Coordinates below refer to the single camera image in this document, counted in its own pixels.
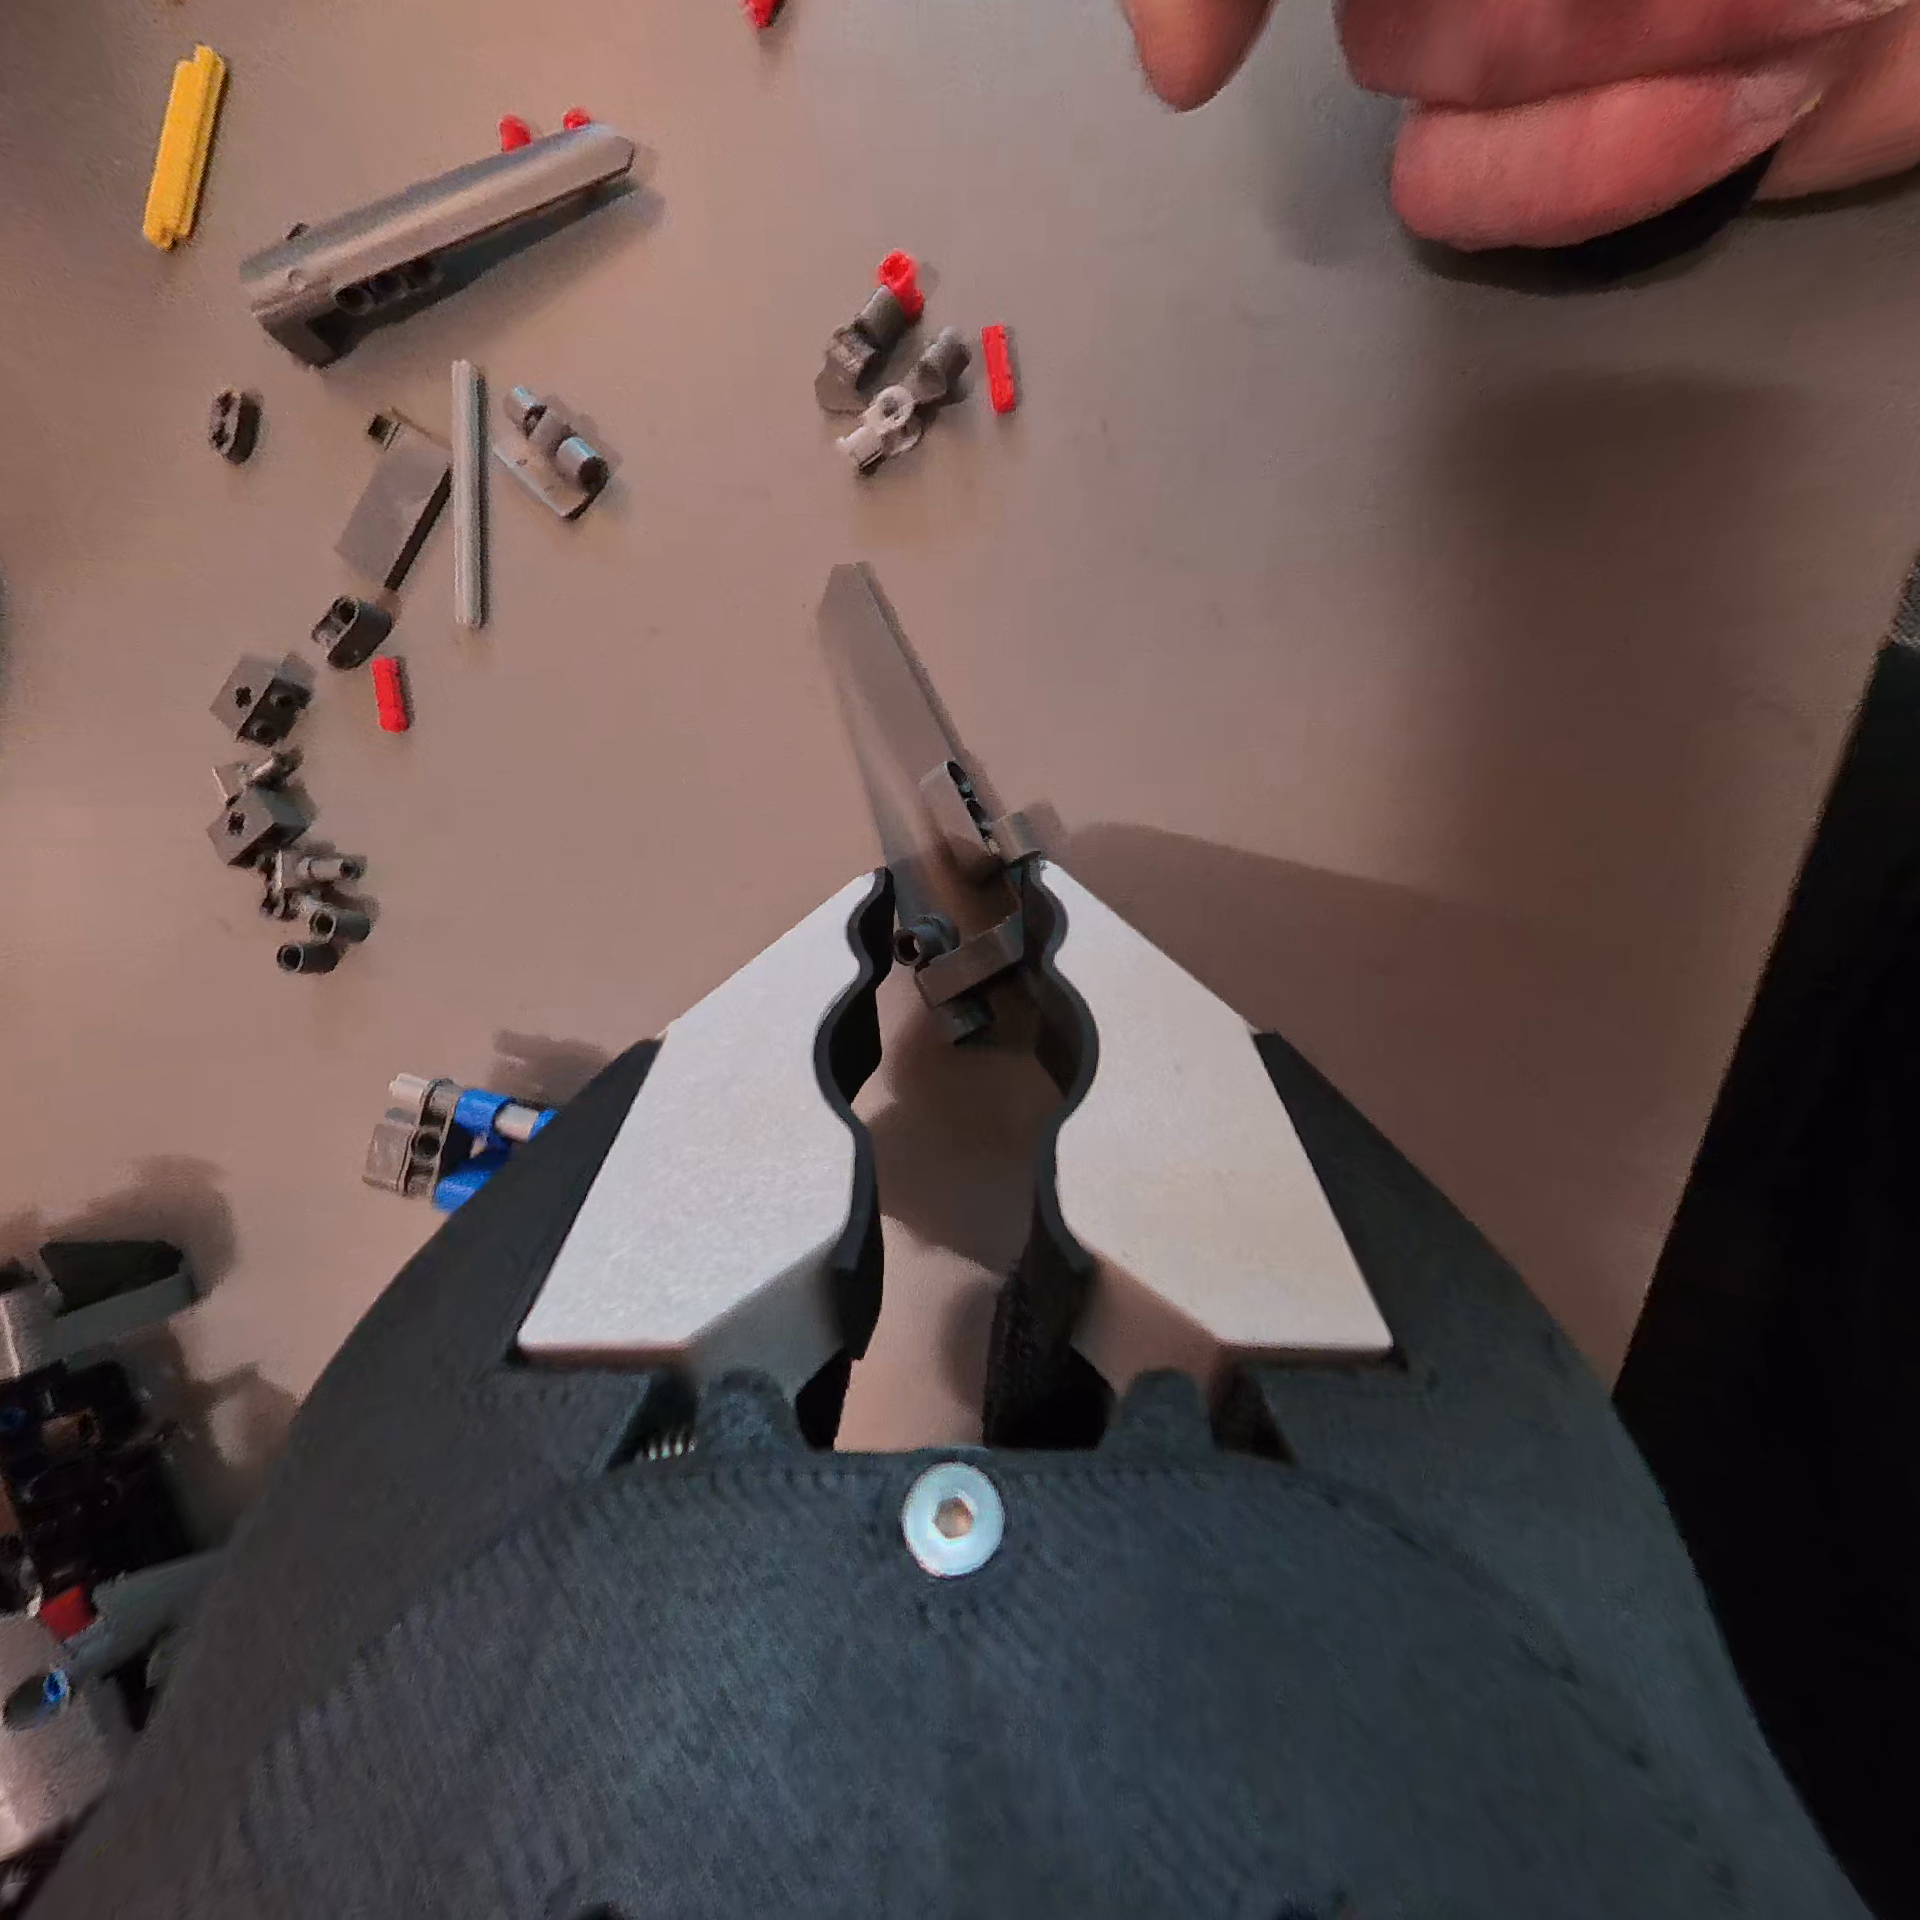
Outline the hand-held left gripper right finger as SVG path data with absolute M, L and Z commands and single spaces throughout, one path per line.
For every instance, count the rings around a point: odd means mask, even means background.
M 1062 861 L 1027 861 L 1057 1111 L 989 1320 L 989 1448 L 1091 1448 L 1141 1373 L 1220 1410 L 1250 1368 L 1398 1353 L 1257 1026 Z

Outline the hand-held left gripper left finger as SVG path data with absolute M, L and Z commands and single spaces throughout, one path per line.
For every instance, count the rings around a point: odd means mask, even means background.
M 870 871 L 655 1030 L 519 1359 L 768 1373 L 813 1448 L 839 1432 L 888 1293 L 860 1120 L 888 968 L 897 871 Z

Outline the grey wedge lego assembly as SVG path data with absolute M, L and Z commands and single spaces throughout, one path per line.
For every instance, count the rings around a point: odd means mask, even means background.
M 897 962 L 945 1038 L 1000 1030 L 1040 1045 L 1040 989 L 1027 968 L 1040 816 L 1000 807 L 870 562 L 831 562 L 813 618 L 897 880 Z

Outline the blue and grey lego assembly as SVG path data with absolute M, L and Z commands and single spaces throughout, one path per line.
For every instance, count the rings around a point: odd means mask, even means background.
M 536 1133 L 553 1120 L 553 1110 L 486 1092 L 486 1088 L 456 1088 L 456 1078 L 388 1078 L 388 1100 L 368 1133 L 368 1156 L 361 1183 L 456 1212 L 469 1202 Z

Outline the partly built lego model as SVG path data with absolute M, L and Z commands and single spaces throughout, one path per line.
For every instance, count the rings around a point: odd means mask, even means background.
M 0 1858 L 10 1904 L 100 1801 L 196 1576 L 163 1423 L 118 1359 L 196 1302 L 172 1243 L 41 1243 L 0 1280 Z

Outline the light grey lego axle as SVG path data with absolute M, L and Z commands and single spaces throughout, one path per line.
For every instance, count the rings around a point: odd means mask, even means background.
M 448 361 L 448 615 L 486 629 L 486 376 Z

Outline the dark grey flat lego panel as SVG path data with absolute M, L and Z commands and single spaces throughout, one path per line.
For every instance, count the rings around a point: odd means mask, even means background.
M 380 468 L 368 468 L 368 484 L 352 496 L 333 554 L 361 583 L 400 590 L 448 499 L 448 448 L 404 412 L 380 412 L 368 443 L 380 443 Z

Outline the light grey cross-hole lego connector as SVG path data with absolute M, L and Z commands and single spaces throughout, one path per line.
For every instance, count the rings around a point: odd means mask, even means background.
M 847 432 L 831 432 L 831 448 L 860 468 L 860 473 L 877 473 L 888 456 L 918 448 L 922 443 L 922 395 L 910 384 L 888 384 Z

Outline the dark grey long lego panel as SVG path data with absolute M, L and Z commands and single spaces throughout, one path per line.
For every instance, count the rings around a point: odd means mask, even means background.
M 448 301 L 486 264 L 562 235 L 635 186 L 635 143 L 616 127 L 536 129 L 456 162 L 388 198 L 305 220 L 233 264 L 251 327 L 305 367 L 333 367 L 368 329 Z

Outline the yellow lego axle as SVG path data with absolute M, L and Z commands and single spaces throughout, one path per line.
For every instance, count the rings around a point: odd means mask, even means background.
M 143 235 L 156 250 L 189 242 L 224 94 L 226 94 L 226 59 L 212 44 L 189 44 L 189 59 L 174 59 L 174 75 L 172 75 L 172 107 L 156 129 L 156 175 L 151 175 L 151 208 L 143 208 Z

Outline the person's right hand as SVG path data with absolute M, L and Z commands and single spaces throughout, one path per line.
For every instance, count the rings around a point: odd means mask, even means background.
M 1441 250 L 1564 250 L 1756 162 L 1847 198 L 1920 162 L 1913 0 L 1333 0 L 1333 49 L 1401 103 L 1390 208 Z

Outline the grey plate with two connectors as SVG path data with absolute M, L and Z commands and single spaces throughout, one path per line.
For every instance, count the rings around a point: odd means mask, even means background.
M 562 522 L 579 522 L 616 482 L 616 456 L 579 428 L 579 412 L 531 384 L 501 391 L 496 468 Z

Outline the grey connector with red pin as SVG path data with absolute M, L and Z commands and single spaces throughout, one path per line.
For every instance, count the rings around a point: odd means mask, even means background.
M 922 320 L 922 264 L 918 250 L 888 250 L 877 286 L 860 301 L 847 327 L 826 329 L 813 376 L 817 412 L 866 412 L 918 320 Z

